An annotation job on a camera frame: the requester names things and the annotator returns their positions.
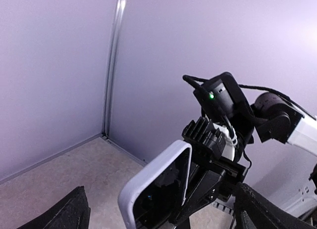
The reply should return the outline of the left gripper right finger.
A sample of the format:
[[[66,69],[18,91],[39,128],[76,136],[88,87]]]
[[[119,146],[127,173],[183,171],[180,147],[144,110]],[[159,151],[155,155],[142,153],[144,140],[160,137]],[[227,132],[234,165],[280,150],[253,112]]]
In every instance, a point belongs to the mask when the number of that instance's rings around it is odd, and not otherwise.
[[[237,229],[312,229],[313,226],[286,213],[245,183],[235,189]]]

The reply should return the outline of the black phone white case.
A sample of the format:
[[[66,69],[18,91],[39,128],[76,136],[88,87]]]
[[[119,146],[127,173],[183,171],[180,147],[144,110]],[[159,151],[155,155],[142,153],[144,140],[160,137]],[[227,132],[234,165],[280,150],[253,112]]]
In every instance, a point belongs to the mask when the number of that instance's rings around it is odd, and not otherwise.
[[[118,206],[128,229],[171,228],[173,214],[184,205],[192,147],[177,140],[123,187]]]

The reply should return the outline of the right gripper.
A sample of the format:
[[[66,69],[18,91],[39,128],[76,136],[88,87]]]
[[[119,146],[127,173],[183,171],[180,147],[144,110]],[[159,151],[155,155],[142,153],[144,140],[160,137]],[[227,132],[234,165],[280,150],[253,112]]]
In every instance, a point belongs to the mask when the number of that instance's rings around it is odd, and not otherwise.
[[[237,183],[242,183],[248,168],[221,157],[217,161],[195,156],[190,167],[185,202],[171,214],[170,223],[181,225],[192,214],[217,199],[226,203],[233,197]]]

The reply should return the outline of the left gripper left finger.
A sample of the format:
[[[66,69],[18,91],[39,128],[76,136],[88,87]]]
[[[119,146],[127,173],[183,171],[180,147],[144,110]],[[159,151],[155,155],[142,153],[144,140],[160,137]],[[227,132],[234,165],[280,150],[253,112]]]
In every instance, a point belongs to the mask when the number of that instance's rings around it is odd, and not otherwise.
[[[91,208],[83,186],[78,186],[20,229],[88,229]]]

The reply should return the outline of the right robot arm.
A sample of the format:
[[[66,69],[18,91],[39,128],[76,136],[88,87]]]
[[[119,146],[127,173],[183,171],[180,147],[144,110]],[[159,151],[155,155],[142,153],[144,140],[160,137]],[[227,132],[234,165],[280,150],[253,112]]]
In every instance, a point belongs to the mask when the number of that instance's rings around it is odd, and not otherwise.
[[[311,229],[304,215],[317,206],[317,173],[310,174],[308,185],[280,209],[244,183],[248,168],[240,165],[245,148],[270,139],[317,153],[317,119],[285,94],[263,88],[255,103],[249,104],[244,85],[225,72],[209,80],[184,75],[194,88],[201,116],[191,121],[182,137],[193,148],[194,169],[185,204],[169,218],[178,229],[190,227],[189,217],[214,202],[234,196],[235,229]]]

